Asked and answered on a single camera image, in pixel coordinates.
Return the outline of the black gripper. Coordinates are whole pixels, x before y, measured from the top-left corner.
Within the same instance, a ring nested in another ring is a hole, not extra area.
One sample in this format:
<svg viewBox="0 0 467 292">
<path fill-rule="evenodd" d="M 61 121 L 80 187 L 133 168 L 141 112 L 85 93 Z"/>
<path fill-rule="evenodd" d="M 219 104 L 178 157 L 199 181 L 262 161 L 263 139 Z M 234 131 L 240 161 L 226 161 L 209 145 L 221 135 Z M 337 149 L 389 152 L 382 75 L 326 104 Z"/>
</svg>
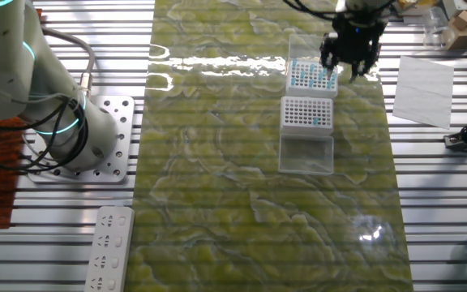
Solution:
<svg viewBox="0 0 467 292">
<path fill-rule="evenodd" d="M 379 38 L 385 27 L 381 12 L 340 12 L 334 16 L 332 28 L 337 35 L 324 35 L 320 61 L 330 77 L 339 62 L 351 65 L 350 82 L 364 76 L 379 59 Z"/>
</svg>

